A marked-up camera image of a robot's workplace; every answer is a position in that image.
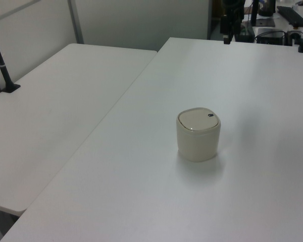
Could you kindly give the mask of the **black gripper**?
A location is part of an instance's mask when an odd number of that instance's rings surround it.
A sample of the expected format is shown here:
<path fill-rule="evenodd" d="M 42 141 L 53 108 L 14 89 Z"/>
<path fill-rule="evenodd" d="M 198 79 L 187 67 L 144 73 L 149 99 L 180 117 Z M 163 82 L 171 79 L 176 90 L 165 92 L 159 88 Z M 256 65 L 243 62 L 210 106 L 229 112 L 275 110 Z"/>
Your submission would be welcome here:
<path fill-rule="evenodd" d="M 243 0 L 222 0 L 224 15 L 220 19 L 220 33 L 223 34 L 224 44 L 230 44 L 234 36 L 234 26 L 239 26 L 244 18 Z"/>

